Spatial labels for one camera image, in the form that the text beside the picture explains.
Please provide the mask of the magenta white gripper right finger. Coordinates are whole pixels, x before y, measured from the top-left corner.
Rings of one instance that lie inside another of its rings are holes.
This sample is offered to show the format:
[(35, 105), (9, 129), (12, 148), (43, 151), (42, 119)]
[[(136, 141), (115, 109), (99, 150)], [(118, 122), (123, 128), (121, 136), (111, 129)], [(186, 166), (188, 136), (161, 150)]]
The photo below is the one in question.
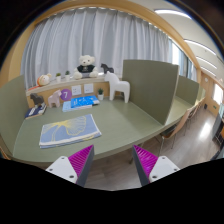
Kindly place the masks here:
[(142, 186), (179, 171), (168, 157), (157, 157), (140, 146), (132, 146), (132, 155)]

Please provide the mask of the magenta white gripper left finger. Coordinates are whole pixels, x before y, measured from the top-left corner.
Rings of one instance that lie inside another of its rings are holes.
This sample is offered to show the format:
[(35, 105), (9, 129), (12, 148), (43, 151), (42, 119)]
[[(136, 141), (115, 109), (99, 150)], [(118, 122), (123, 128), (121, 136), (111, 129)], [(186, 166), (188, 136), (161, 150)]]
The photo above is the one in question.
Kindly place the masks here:
[(46, 169), (46, 171), (84, 187), (92, 165), (93, 157), (94, 146), (90, 145), (69, 157), (59, 157)]

